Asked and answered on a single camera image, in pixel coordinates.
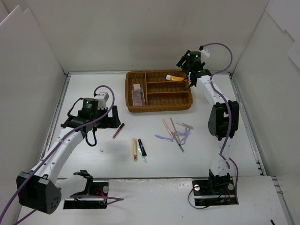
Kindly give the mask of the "red lip gloss tube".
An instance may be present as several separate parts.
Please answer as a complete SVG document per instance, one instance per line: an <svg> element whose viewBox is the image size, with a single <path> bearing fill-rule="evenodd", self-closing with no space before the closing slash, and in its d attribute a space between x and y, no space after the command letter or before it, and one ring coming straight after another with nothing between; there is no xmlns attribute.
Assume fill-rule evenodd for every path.
<svg viewBox="0 0 300 225"><path fill-rule="evenodd" d="M118 136L118 134L119 134L120 131L124 128L124 126L125 126L125 123L122 123L122 124L120 125L120 127L117 129L117 131L115 132L115 134L112 136L113 139L115 139L115 138Z"/></svg>

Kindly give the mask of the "orange sunscreen tube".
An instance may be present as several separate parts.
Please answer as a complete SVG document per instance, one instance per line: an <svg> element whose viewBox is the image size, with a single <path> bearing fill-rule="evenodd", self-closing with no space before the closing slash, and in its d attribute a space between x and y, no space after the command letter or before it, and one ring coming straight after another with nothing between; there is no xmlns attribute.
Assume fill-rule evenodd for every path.
<svg viewBox="0 0 300 225"><path fill-rule="evenodd" d="M184 77L174 76L174 75L166 75L165 79L171 82L182 82L185 80Z"/></svg>

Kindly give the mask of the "beige concealer tube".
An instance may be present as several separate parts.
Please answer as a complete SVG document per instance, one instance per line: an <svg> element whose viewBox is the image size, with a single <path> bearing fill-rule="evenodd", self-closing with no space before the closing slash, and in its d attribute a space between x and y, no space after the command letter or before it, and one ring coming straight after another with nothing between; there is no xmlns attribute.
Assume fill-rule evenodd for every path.
<svg viewBox="0 0 300 225"><path fill-rule="evenodd" d="M137 162L138 158L138 150L137 150L137 140L135 138L132 138L132 144L133 144L133 157L134 161Z"/></svg>

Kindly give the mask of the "clear mauve eyeshadow palette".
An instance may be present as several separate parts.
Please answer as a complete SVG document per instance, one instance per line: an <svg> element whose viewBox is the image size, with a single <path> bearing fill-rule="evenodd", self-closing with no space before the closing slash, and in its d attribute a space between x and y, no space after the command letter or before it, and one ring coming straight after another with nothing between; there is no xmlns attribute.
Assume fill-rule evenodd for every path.
<svg viewBox="0 0 300 225"><path fill-rule="evenodd" d="M145 106L145 97L143 89L131 91L133 106Z"/></svg>

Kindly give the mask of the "pink rectangular compact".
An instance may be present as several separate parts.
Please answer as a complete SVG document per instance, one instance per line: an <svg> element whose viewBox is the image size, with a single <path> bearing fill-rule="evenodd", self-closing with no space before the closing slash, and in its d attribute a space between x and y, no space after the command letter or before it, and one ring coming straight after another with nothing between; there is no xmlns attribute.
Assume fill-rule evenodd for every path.
<svg viewBox="0 0 300 225"><path fill-rule="evenodd" d="M137 84L133 84L133 88L134 88L134 90L139 90L141 88L141 86L139 83L137 83Z"/></svg>

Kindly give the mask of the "black makeup tube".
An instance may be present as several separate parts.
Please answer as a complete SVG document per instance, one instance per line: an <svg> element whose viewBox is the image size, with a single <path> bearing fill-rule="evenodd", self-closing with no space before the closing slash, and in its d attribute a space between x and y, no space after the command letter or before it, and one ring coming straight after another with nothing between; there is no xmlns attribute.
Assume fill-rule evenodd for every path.
<svg viewBox="0 0 300 225"><path fill-rule="evenodd" d="M141 147L142 155L143 155L143 156L147 156L147 153L146 153L146 151L145 151L145 148L144 148L144 146L143 146L143 143L142 143L141 139L138 139L138 143L139 143L139 146Z"/></svg>

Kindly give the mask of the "pink makeup pen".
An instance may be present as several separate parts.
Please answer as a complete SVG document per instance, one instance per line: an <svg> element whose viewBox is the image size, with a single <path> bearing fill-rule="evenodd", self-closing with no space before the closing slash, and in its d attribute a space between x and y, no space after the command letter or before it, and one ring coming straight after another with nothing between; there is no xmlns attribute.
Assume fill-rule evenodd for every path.
<svg viewBox="0 0 300 225"><path fill-rule="evenodd" d="M168 134L170 135L170 137L173 138L173 134L172 134L171 130L169 129L169 127L168 127L168 125L167 125L167 123L164 119L162 119L162 123L163 123L164 127L166 128L166 130L167 130Z"/></svg>

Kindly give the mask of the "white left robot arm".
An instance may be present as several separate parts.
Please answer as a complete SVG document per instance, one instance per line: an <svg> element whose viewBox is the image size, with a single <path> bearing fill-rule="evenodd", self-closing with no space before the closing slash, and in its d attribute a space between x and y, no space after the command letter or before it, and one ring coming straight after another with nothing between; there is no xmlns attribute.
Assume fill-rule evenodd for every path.
<svg viewBox="0 0 300 225"><path fill-rule="evenodd" d="M29 172L21 172L17 179L18 200L22 206L46 214L52 214L61 200L68 197L87 197L93 193L93 177L86 170L73 173L58 181L58 175L74 149L83 141L88 146L88 133L95 135L98 129L118 128L120 120L117 106L106 106L107 92L81 98L82 108L76 116L67 114L61 132L41 161Z"/></svg>

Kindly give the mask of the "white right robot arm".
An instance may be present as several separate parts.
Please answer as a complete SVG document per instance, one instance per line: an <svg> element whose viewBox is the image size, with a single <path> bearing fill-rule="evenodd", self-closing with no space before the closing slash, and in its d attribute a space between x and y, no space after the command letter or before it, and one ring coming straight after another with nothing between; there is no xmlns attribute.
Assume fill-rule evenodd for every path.
<svg viewBox="0 0 300 225"><path fill-rule="evenodd" d="M212 73L204 69L202 56L209 57L206 49L186 51L176 64L186 74L189 87L198 87L211 104L208 120L209 133L221 142L220 150L209 169L208 178L194 182L194 193L197 195L225 195L231 183L229 173L231 139L239 126L240 105L228 99L213 80Z"/></svg>

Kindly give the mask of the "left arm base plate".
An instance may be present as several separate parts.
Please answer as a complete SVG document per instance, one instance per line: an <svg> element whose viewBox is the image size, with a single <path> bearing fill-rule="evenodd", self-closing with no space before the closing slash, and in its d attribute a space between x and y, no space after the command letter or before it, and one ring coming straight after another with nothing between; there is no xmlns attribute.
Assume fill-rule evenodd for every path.
<svg viewBox="0 0 300 225"><path fill-rule="evenodd" d="M99 210L107 208L107 199L100 198L101 196L108 196L109 182L108 181L94 181L89 192L85 195L96 197L84 198L67 198L64 201L64 210Z"/></svg>

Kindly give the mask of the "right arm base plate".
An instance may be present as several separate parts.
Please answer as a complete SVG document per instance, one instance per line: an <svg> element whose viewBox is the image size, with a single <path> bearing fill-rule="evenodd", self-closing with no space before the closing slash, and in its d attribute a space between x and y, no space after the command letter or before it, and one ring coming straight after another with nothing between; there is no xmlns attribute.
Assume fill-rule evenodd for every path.
<svg viewBox="0 0 300 225"><path fill-rule="evenodd" d="M207 177L192 180L192 190L188 195L188 200L193 207L198 209L239 204L233 177Z"/></svg>

